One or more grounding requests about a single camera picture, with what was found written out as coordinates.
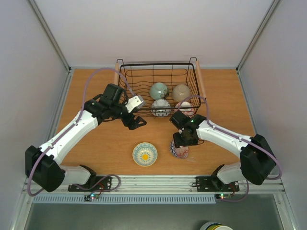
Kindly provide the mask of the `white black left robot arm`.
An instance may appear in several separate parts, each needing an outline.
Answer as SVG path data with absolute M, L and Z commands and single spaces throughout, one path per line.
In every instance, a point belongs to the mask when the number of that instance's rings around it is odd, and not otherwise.
M 40 147 L 30 146 L 25 151 L 28 183 L 34 181 L 48 192 L 64 184 L 93 190 L 98 184 L 95 171 L 85 165 L 63 166 L 62 161 L 85 135 L 102 122 L 120 119 L 130 130 L 146 125 L 143 118 L 134 115 L 144 105 L 141 96 L 129 98 L 123 88 L 108 84 L 102 94 L 84 102 L 78 114 L 57 135 Z

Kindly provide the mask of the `white bowl orange pattern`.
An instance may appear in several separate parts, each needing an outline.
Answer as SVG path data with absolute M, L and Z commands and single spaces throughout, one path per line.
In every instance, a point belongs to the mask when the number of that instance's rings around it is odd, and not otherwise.
M 175 108 L 178 109 L 178 107 L 180 106 L 180 111 L 185 114 L 186 116 L 192 117 L 193 115 L 195 115 L 195 109 L 193 108 L 192 104 L 184 101 L 182 103 L 177 103 Z

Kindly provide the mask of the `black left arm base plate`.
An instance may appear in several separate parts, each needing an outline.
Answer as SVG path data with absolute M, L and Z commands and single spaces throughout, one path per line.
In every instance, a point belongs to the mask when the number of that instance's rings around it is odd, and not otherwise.
M 92 192 L 96 190 L 109 190 L 112 185 L 112 177 L 111 176 L 97 176 L 92 178 L 90 182 L 86 184 L 72 184 L 68 186 L 69 192 Z

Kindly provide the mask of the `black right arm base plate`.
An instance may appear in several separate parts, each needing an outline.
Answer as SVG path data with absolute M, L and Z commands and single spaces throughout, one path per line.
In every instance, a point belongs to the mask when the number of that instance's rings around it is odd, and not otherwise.
M 238 182 L 230 184 L 214 183 L 210 176 L 197 176 L 195 182 L 192 184 L 198 192 L 239 192 L 240 188 Z

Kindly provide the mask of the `red patterned bowl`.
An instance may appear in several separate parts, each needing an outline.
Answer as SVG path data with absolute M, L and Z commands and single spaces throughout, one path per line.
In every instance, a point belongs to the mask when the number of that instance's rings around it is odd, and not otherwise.
M 189 148 L 188 147 L 175 147 L 174 140 L 170 143 L 170 153 L 178 158 L 178 159 L 186 159 L 189 155 Z

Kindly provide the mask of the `white bowl yellow suns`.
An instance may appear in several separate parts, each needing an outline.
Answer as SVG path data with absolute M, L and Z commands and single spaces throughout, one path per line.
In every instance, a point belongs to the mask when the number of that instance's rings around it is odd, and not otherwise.
M 149 142 L 142 142 L 135 146 L 132 152 L 134 162 L 141 167 L 153 165 L 158 157 L 156 147 Z

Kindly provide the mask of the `cream white bowl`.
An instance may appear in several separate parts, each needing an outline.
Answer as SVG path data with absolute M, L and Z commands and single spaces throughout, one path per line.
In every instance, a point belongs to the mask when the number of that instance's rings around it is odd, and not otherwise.
M 179 84 L 172 90 L 172 98 L 175 102 L 180 102 L 189 96 L 191 96 L 191 91 L 185 84 Z

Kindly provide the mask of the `mint green bowl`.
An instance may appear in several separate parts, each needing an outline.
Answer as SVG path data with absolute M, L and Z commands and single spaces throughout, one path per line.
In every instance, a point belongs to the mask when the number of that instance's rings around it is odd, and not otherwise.
M 169 96 L 169 89 L 164 83 L 157 82 L 151 86 L 149 94 L 154 100 L 166 99 Z

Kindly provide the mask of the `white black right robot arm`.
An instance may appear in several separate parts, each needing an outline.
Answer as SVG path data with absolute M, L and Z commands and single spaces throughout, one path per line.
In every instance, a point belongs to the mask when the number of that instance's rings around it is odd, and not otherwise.
M 267 140 L 259 134 L 254 137 L 241 135 L 212 123 L 202 115 L 190 118 L 181 111 L 175 112 L 170 122 L 179 130 L 173 134 L 176 148 L 196 146 L 200 140 L 204 140 L 239 158 L 239 162 L 222 164 L 211 174 L 211 185 L 217 191 L 242 180 L 262 185 L 277 165 Z

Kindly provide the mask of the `white bowl dark diamond pattern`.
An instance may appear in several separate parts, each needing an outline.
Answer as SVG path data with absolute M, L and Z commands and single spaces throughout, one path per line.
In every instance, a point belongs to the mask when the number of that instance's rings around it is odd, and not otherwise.
M 165 99 L 157 99 L 151 105 L 151 113 L 155 117 L 165 117 L 171 113 L 171 105 Z

